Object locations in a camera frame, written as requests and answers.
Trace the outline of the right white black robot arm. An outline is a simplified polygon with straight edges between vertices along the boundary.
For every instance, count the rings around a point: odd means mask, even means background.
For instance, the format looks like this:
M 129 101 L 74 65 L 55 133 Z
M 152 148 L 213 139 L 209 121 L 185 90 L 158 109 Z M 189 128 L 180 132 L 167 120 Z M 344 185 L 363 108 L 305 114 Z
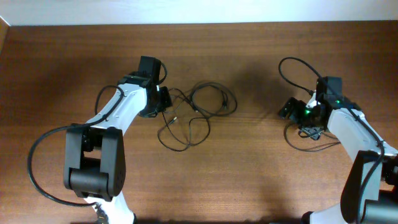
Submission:
M 397 223 L 397 149 L 343 96 L 340 78 L 319 78 L 308 103 L 291 97 L 278 115 L 297 124 L 303 138 L 330 132 L 353 161 L 340 202 L 305 213 L 301 223 Z

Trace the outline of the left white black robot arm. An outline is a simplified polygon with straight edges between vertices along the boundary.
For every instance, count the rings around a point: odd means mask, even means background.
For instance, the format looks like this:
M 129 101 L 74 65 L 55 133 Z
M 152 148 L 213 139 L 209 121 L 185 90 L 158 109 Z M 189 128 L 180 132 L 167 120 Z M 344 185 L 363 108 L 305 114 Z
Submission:
M 66 132 L 63 183 L 96 212 L 97 223 L 135 223 L 122 188 L 126 179 L 124 134 L 136 116 L 155 118 L 172 105 L 161 86 L 165 65 L 142 56 L 137 71 L 118 81 L 102 110 Z

